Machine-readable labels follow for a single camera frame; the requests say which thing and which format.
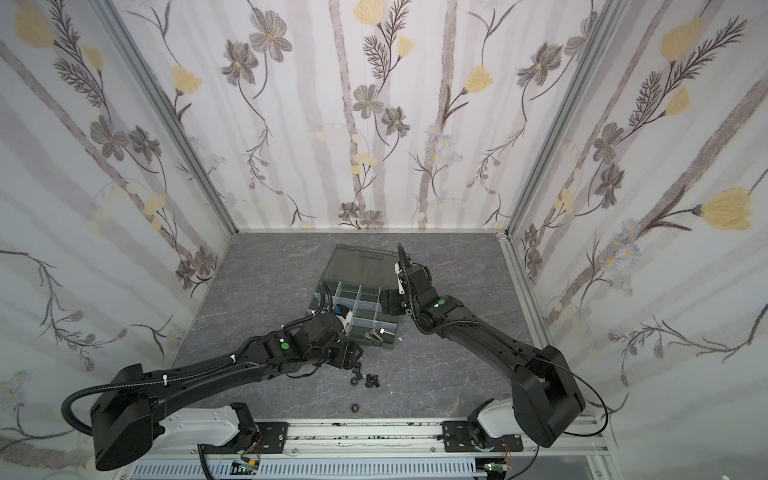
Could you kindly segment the steel hex bolt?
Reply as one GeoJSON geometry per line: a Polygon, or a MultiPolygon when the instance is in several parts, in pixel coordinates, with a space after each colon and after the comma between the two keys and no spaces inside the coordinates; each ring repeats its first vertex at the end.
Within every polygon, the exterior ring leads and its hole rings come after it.
{"type": "Polygon", "coordinates": [[[363,335],[364,339],[371,341],[373,344],[384,345],[391,341],[392,334],[384,328],[371,329],[363,335]]]}

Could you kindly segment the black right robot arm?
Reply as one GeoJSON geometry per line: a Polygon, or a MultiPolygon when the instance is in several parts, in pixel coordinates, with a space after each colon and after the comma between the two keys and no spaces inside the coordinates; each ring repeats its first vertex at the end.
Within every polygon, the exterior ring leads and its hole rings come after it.
{"type": "Polygon", "coordinates": [[[605,412],[603,424],[594,432],[568,430],[586,409],[577,386],[586,381],[571,370],[560,350],[519,341],[482,320],[459,299],[439,294],[428,267],[411,261],[405,252],[385,270],[396,287],[381,294],[384,313],[406,315],[421,334],[462,346],[509,384],[509,398],[490,399],[467,417],[467,435],[476,449],[487,450],[495,441],[519,434],[550,447],[563,435],[597,437],[608,428],[605,412]]]}

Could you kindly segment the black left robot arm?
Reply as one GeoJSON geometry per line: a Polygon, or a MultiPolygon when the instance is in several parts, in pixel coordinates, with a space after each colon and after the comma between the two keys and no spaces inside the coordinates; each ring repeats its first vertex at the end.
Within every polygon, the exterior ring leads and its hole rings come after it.
{"type": "Polygon", "coordinates": [[[195,402],[281,376],[306,378],[323,366],[352,369],[362,354],[346,337],[352,313],[323,287],[314,313],[249,337],[231,353],[185,367],[151,372],[139,364],[125,367],[107,384],[68,395],[60,407],[62,418],[91,437],[98,470],[124,467],[166,433],[162,420],[195,402]]]}

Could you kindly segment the green plastic organizer box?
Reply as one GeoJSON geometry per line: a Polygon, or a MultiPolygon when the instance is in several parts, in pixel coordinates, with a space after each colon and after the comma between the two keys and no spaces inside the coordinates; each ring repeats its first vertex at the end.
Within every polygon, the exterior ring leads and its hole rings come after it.
{"type": "Polygon", "coordinates": [[[394,265],[398,255],[381,249],[338,244],[321,276],[332,296],[333,305],[345,305],[353,311],[346,336],[361,345],[393,349],[402,316],[384,314],[379,305],[383,290],[394,289],[397,278],[394,265]],[[384,328],[392,334],[384,345],[373,344],[363,335],[371,329],[384,328]]]}

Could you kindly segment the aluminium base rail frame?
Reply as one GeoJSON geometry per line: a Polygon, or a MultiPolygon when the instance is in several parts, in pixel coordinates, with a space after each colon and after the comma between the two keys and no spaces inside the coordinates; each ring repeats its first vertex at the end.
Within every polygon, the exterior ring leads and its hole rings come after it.
{"type": "MultiPolygon", "coordinates": [[[[595,423],[581,417],[586,433],[595,423]]],[[[601,437],[564,436],[540,447],[527,436],[507,437],[487,450],[470,444],[457,419],[275,420],[244,454],[200,455],[192,446],[165,446],[111,473],[113,479],[208,479],[209,460],[237,460],[248,467],[266,459],[420,458],[472,459],[485,479],[618,479],[620,473],[601,437]]]]}

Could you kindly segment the right aluminium corner post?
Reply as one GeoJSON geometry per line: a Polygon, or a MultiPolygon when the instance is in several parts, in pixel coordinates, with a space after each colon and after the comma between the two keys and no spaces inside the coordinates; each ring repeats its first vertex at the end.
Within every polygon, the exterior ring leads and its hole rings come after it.
{"type": "Polygon", "coordinates": [[[611,38],[620,23],[627,5],[628,1],[624,0],[607,1],[602,13],[598,16],[592,30],[592,35],[586,42],[582,57],[558,106],[547,135],[544,137],[544,142],[535,158],[527,180],[523,184],[524,188],[512,212],[511,219],[503,230],[506,237],[510,237],[522,223],[537,189],[543,182],[543,177],[555,155],[555,150],[559,146],[569,123],[586,94],[591,77],[596,73],[603,54],[610,46],[611,38]]]}

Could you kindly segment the aluminium corner post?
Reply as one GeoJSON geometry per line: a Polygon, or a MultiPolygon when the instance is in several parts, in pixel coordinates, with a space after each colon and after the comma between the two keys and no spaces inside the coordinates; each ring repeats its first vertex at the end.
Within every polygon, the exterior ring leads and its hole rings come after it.
{"type": "Polygon", "coordinates": [[[169,135],[173,145],[179,151],[185,166],[191,172],[191,177],[202,190],[221,226],[229,236],[237,234],[239,229],[219,197],[202,161],[191,146],[188,136],[173,110],[171,101],[166,97],[157,76],[135,44],[114,3],[112,1],[90,0],[89,5],[94,10],[121,58],[128,65],[140,91],[151,105],[155,116],[169,135]]]}
{"type": "Polygon", "coordinates": [[[503,230],[506,237],[510,237],[522,223],[537,189],[543,182],[543,177],[555,155],[555,150],[559,146],[569,123],[586,94],[591,77],[596,73],[603,54],[610,46],[611,38],[620,23],[627,5],[628,1],[624,0],[607,1],[602,13],[598,16],[592,30],[592,35],[586,42],[582,57],[558,106],[547,135],[544,137],[544,142],[535,158],[527,180],[523,184],[524,188],[512,212],[511,219],[503,230]]]}

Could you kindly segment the left aluminium corner post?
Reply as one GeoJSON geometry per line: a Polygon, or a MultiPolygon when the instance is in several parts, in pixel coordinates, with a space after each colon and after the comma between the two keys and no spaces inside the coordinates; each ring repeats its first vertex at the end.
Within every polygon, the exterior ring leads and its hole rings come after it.
{"type": "Polygon", "coordinates": [[[229,236],[237,234],[239,229],[219,197],[202,161],[191,146],[188,136],[173,110],[171,101],[166,97],[157,76],[135,44],[114,3],[112,1],[90,0],[89,5],[94,10],[121,58],[128,65],[140,91],[151,105],[155,116],[169,135],[173,145],[179,151],[185,166],[191,172],[191,177],[202,190],[221,226],[229,236]]]}

